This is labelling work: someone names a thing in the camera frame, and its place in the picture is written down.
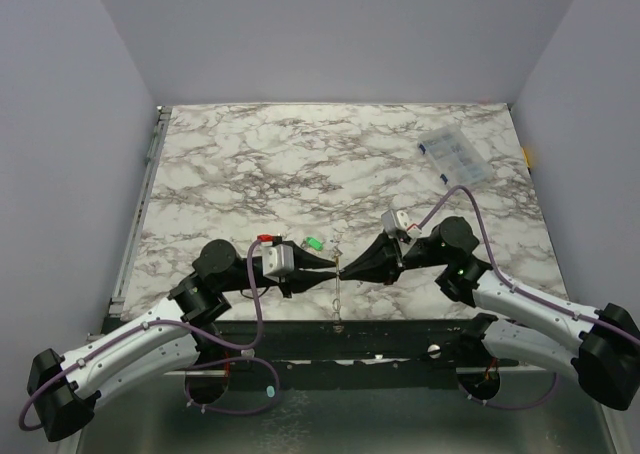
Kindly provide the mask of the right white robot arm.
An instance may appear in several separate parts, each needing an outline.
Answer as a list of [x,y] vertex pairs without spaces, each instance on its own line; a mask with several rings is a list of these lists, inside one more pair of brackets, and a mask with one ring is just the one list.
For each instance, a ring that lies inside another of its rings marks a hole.
[[562,300],[521,286],[474,255],[480,241],[462,217],[448,217],[422,237],[401,231],[392,213],[384,231],[341,280],[391,285],[407,270],[441,266],[436,283],[451,301],[481,309],[460,338],[469,364],[489,358],[523,361],[575,381],[595,401],[628,409],[639,390],[639,328],[631,314]]

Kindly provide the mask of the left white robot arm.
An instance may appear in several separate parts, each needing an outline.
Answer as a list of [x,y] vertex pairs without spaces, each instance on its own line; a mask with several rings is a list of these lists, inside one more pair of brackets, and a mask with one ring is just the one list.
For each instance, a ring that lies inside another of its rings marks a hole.
[[[46,349],[31,365],[29,399],[19,415],[35,411],[36,429],[50,442],[82,430],[99,402],[134,383],[174,369],[214,366],[223,352],[248,351],[264,334],[260,294],[271,287],[290,298],[335,278],[336,264],[279,236],[260,235],[241,256],[224,239],[207,243],[192,272],[157,304],[134,320],[63,354]],[[256,314],[252,341],[237,344],[218,336],[216,320],[230,310],[225,295],[248,291]]]

